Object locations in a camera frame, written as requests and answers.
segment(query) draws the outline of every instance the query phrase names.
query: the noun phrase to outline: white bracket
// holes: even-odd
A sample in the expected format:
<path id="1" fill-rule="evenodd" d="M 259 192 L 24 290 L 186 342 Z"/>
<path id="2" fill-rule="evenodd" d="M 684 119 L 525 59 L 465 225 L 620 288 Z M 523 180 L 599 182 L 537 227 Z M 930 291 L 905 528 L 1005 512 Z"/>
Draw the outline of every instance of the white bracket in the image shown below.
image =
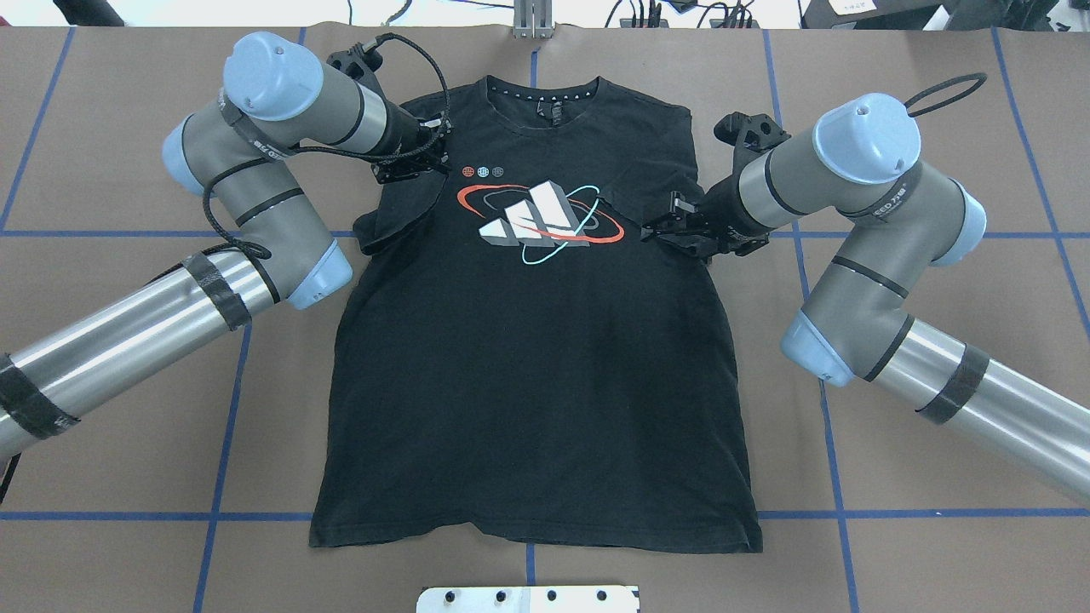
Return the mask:
<path id="1" fill-rule="evenodd" d="M 416 613 L 640 613 L 634 586 L 428 588 Z"/>
<path id="2" fill-rule="evenodd" d="M 553 0 L 514 0 L 516 38 L 553 38 Z"/>

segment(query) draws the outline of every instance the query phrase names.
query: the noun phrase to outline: adidas logo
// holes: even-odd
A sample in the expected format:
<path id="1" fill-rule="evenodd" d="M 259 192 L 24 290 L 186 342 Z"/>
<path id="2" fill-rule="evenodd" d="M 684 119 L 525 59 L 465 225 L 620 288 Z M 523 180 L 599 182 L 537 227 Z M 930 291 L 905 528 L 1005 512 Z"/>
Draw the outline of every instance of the adidas logo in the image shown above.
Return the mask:
<path id="1" fill-rule="evenodd" d="M 586 235 L 576 228 L 580 217 L 571 207 L 560 185 L 546 181 L 530 189 L 530 199 L 504 209 L 506 218 L 493 219 L 481 227 L 481 238 L 500 247 L 588 247 Z"/>

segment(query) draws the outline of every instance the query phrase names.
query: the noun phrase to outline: white paper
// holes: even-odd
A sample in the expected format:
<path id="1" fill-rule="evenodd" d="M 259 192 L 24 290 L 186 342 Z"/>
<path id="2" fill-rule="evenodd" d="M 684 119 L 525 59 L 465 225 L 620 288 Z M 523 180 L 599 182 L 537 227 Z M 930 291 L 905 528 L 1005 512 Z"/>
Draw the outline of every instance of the white paper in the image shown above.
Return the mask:
<path id="1" fill-rule="evenodd" d="M 833 7 L 833 12 L 838 15 L 855 15 L 877 10 L 874 0 L 828 0 L 828 3 Z"/>

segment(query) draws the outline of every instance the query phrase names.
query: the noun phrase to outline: black t-shirt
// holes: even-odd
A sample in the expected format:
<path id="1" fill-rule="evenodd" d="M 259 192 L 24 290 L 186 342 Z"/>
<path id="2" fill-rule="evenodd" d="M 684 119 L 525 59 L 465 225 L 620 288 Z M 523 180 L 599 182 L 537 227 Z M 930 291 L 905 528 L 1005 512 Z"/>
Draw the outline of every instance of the black t-shirt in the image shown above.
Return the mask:
<path id="1" fill-rule="evenodd" d="M 405 105 L 441 109 L 433 95 Z M 730 329 L 639 225 L 699 197 L 689 110 L 604 79 L 451 92 L 452 171 L 384 189 L 335 348 L 311 545 L 761 551 Z"/>

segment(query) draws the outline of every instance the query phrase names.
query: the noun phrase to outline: light blue joint cap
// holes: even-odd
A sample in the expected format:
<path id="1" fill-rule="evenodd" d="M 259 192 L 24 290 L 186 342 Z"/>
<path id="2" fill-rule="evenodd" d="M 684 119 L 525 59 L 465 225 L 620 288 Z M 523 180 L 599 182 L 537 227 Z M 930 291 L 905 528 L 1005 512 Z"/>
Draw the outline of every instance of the light blue joint cap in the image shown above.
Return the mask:
<path id="1" fill-rule="evenodd" d="M 867 94 L 823 115 L 814 124 L 813 146 L 839 177 L 877 185 L 920 159 L 920 128 L 897 98 Z"/>
<path id="2" fill-rule="evenodd" d="M 977 249 L 980 239 L 984 238 L 984 230 L 988 229 L 988 213 L 984 212 L 984 207 L 977 202 L 977 199 L 972 197 L 972 194 L 966 191 L 965 185 L 954 179 L 950 180 L 957 183 L 965 197 L 965 221 L 961 223 L 961 231 L 958 232 L 954 245 L 942 257 L 932 261 L 932 266 L 957 264 L 970 251 Z"/>
<path id="3" fill-rule="evenodd" d="M 352 280 L 352 265 L 344 257 L 335 239 L 314 268 L 288 297 L 288 302 L 302 311 Z"/>
<path id="4" fill-rule="evenodd" d="M 162 165 L 167 167 L 167 172 L 183 188 L 199 196 L 204 194 L 204 185 L 190 170 L 190 165 L 185 161 L 185 149 L 182 148 L 182 130 L 185 129 L 185 122 L 189 120 L 189 117 L 183 119 L 162 142 Z"/>
<path id="5" fill-rule="evenodd" d="M 779 350 L 822 381 L 844 387 L 855 376 L 806 313 L 799 311 L 779 340 Z"/>
<path id="6" fill-rule="evenodd" d="M 322 92 L 322 61 L 269 32 L 247 34 L 223 64 L 223 89 L 242 112 L 283 121 L 311 108 Z"/>

